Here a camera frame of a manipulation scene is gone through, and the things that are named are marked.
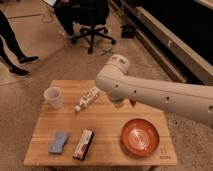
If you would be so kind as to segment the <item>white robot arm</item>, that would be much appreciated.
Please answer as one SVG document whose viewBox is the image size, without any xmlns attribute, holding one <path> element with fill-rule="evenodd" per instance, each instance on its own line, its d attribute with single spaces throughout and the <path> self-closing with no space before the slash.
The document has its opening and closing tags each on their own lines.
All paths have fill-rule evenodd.
<svg viewBox="0 0 213 171">
<path fill-rule="evenodd" d="M 112 103 L 127 98 L 213 127 L 213 86 L 136 78 L 129 69 L 129 60 L 114 54 L 98 73 L 96 86 Z"/>
</svg>

